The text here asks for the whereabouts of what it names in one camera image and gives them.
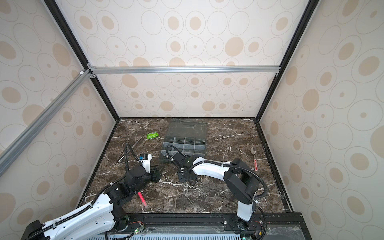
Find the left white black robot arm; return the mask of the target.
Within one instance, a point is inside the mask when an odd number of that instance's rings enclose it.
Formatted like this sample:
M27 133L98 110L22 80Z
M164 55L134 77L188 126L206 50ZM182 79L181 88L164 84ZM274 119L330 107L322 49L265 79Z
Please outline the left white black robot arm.
M111 230L123 231L129 225L123 205L149 183L157 183L163 171L163 166L151 167L149 171L135 166L116 182L105 186L91 202L51 221L36 220L28 224L22 239L85 240Z

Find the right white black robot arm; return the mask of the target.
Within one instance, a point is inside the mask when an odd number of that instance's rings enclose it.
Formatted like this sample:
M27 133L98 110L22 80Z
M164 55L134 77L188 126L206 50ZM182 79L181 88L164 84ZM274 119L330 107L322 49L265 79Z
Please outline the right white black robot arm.
M178 169L180 182L192 182L198 176L208 176L224 181L238 201L237 216L240 220L251 220L257 206L256 201L268 193L265 181L240 159L232 162L217 162L198 156L180 153L170 157Z

